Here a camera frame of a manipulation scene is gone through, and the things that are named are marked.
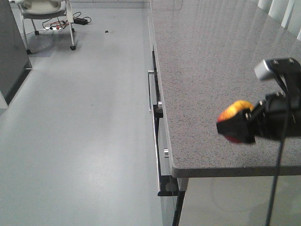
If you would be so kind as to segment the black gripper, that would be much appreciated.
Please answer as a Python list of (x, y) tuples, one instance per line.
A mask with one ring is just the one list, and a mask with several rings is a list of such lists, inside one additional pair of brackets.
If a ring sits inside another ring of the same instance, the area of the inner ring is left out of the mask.
[[(280, 140), (286, 117), (286, 97), (266, 95), (253, 110), (243, 109), (230, 119), (216, 123), (217, 132), (232, 143), (255, 143), (255, 137)], [(286, 137), (301, 136), (301, 104), (291, 107)]]

